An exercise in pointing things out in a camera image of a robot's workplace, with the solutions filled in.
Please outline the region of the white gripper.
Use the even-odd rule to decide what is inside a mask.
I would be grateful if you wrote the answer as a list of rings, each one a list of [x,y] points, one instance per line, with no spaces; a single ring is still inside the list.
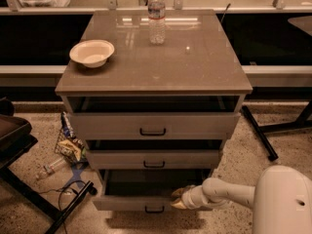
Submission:
[[[171,202],[171,206],[180,210],[207,208],[210,203],[201,185],[187,185],[175,190],[173,197],[180,197]]]

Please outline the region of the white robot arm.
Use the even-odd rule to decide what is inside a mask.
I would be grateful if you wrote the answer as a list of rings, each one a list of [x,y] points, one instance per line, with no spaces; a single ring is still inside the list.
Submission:
[[[253,234],[312,234],[312,181],[297,170],[267,168],[255,186],[209,177],[173,192],[181,210],[222,209],[232,202],[253,211]]]

